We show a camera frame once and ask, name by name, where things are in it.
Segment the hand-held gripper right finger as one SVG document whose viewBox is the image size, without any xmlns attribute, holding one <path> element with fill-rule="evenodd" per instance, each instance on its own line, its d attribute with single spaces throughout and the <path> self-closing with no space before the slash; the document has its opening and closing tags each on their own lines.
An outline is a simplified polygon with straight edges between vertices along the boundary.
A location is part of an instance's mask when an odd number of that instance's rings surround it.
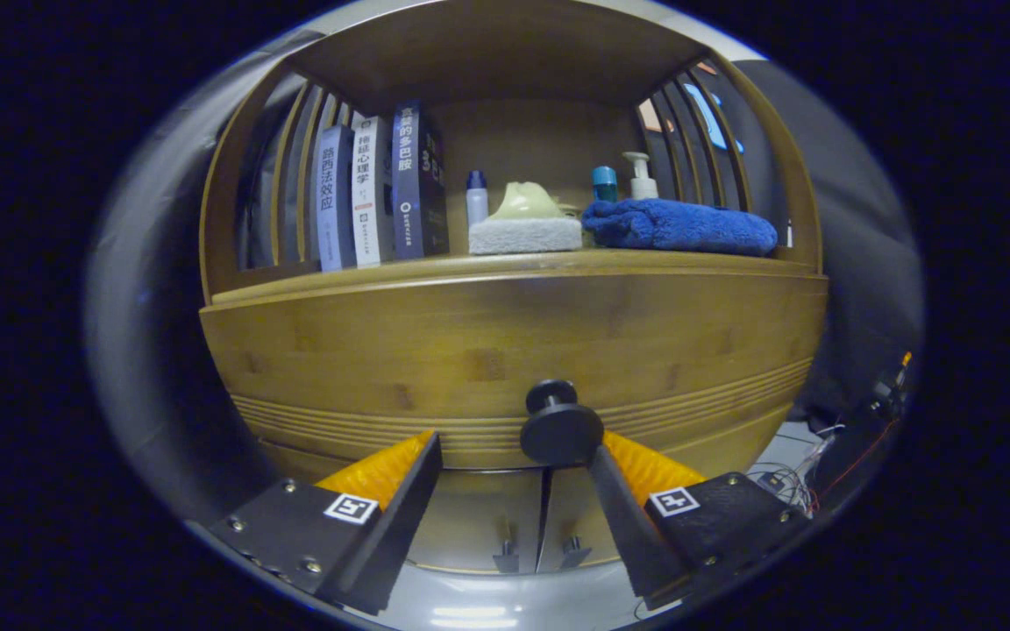
<svg viewBox="0 0 1010 631">
<path fill-rule="evenodd" d="M 705 477 L 609 430 L 588 472 L 630 587 L 650 608 L 718 598 L 811 524 L 744 472 Z"/>
</svg>

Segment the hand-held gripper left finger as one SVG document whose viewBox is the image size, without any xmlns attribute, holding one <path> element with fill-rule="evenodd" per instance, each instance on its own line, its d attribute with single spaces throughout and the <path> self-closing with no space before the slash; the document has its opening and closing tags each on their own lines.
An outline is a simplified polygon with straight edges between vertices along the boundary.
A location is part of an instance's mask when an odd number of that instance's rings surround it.
<svg viewBox="0 0 1010 631">
<path fill-rule="evenodd" d="M 376 615 L 388 607 L 442 467 L 440 436 L 424 431 L 320 482 L 277 480 L 209 532 L 273 579 Z"/>
</svg>

